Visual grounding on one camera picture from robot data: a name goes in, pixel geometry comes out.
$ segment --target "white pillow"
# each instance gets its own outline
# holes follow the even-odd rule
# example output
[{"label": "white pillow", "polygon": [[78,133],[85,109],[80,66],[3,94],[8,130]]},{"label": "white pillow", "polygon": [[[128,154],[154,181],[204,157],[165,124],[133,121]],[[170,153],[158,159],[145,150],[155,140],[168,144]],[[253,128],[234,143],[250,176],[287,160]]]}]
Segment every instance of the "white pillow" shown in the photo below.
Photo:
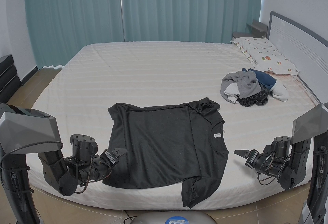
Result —
[{"label": "white pillow", "polygon": [[279,53],[277,48],[265,37],[236,38],[231,41],[245,54],[256,70],[274,74],[298,75],[296,66]]}]

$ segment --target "black clothing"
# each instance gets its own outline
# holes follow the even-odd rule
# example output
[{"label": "black clothing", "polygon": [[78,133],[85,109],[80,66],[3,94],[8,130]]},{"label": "black clothing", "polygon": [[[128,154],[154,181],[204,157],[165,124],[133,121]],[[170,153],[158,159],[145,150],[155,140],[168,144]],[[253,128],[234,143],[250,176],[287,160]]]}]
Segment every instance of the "black clothing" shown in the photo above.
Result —
[{"label": "black clothing", "polygon": [[263,84],[259,83],[261,86],[261,91],[255,95],[251,95],[249,97],[245,97],[243,99],[240,99],[239,96],[237,96],[237,101],[240,103],[240,105],[245,107],[250,107],[254,104],[258,106],[264,106],[266,103],[268,103],[268,95],[269,95],[269,89],[265,87]]},{"label": "black clothing", "polygon": [[181,105],[140,108],[116,103],[109,149],[126,148],[103,183],[144,189],[183,181],[183,206],[192,208],[221,183],[228,160],[220,105],[208,98]]}]

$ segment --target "blue sticker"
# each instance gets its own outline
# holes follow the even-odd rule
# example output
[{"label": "blue sticker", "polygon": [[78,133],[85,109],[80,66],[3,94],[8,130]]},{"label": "blue sticker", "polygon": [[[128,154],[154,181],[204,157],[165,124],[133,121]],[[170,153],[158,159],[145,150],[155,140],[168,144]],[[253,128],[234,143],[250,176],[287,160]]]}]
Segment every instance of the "blue sticker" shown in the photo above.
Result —
[{"label": "blue sticker", "polygon": [[182,223],[189,224],[186,218],[180,216],[171,217],[165,222],[165,224],[182,224]]}]

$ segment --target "mattress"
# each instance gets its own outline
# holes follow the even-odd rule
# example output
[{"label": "mattress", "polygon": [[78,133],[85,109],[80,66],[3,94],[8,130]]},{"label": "mattress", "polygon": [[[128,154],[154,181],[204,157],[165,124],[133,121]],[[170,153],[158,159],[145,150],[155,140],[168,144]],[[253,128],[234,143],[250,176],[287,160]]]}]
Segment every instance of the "mattress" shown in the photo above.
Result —
[{"label": "mattress", "polygon": [[[262,186],[256,173],[245,166],[235,149],[262,152],[274,137],[290,136],[293,120],[317,102],[302,82],[281,75],[289,100],[269,96],[265,106],[243,107],[231,104],[220,95],[222,78],[251,68],[244,54],[233,44],[196,42],[119,42],[85,46],[58,73],[41,93],[33,108],[56,117],[65,157],[71,156],[72,134],[96,139],[98,153],[108,148],[113,121],[107,111],[113,104],[139,107],[178,105],[208,97],[221,105],[225,120],[224,140],[229,150],[221,185],[193,210],[210,210],[248,204],[283,191],[274,181]],[[307,161],[311,178],[312,156]],[[31,184],[56,196],[43,178],[37,154],[28,154]],[[92,183],[83,194],[65,197],[71,201],[121,210],[189,210],[183,207],[182,183],[151,189],[118,189],[101,182]]]}]

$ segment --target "blue clothing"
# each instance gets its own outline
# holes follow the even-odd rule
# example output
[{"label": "blue clothing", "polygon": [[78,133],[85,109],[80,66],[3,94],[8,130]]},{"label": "blue clothing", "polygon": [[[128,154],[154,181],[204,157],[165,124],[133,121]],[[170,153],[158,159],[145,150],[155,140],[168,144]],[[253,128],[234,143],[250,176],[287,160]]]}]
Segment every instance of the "blue clothing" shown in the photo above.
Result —
[{"label": "blue clothing", "polygon": [[276,83],[276,79],[270,76],[267,73],[264,73],[259,70],[254,70],[252,68],[249,68],[248,71],[253,71],[256,74],[257,80],[264,85],[267,89],[271,89],[274,84]]}]

